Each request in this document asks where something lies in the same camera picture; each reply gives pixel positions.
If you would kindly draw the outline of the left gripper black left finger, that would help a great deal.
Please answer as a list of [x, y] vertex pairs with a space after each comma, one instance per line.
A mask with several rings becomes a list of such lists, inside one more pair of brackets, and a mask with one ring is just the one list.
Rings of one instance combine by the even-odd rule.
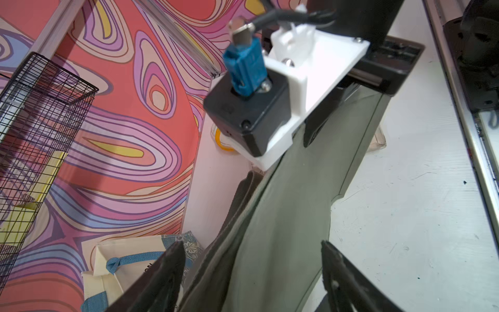
[[171, 245], [107, 311], [175, 311], [185, 267], [181, 241]]

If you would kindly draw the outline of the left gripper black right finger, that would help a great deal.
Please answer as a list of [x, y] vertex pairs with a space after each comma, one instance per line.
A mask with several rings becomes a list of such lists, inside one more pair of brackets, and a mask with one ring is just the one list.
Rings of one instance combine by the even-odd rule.
[[397, 311], [401, 309], [371, 283], [334, 245], [321, 242], [321, 311]]

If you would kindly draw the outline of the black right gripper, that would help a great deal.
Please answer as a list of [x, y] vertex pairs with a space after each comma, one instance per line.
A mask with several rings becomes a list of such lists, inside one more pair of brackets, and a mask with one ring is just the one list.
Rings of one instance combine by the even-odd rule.
[[[323, 31], [370, 43], [366, 55], [348, 75], [360, 84], [389, 96], [402, 87], [422, 55], [425, 46], [388, 35], [404, 1], [308, 1], [307, 10], [331, 9], [335, 22]], [[358, 83], [336, 86], [305, 119], [304, 148], [317, 137], [330, 116], [357, 89]]]

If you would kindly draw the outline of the green canvas bag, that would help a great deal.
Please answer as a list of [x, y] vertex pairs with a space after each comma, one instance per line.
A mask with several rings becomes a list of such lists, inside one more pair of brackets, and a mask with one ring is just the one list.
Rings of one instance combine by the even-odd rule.
[[331, 206], [343, 197], [390, 97], [361, 87], [304, 145], [305, 127], [264, 174], [220, 150], [205, 120], [183, 230], [205, 252], [188, 273], [181, 311], [301, 311], [322, 275]]

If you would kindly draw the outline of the cream bag with yellow handles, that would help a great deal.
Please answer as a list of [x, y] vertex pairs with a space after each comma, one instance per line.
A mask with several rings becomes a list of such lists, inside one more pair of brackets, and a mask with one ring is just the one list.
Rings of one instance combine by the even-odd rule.
[[216, 146], [223, 152], [232, 154], [237, 153], [237, 151], [232, 147], [230, 142], [227, 141], [227, 138], [222, 135], [221, 130], [219, 130], [219, 128], [215, 124], [211, 126], [211, 137], [214, 140]]

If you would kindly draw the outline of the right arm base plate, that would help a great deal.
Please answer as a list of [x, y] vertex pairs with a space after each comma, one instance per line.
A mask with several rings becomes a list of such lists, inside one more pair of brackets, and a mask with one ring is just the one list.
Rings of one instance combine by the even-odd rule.
[[471, 1], [444, 34], [471, 112], [498, 110], [498, 0]]

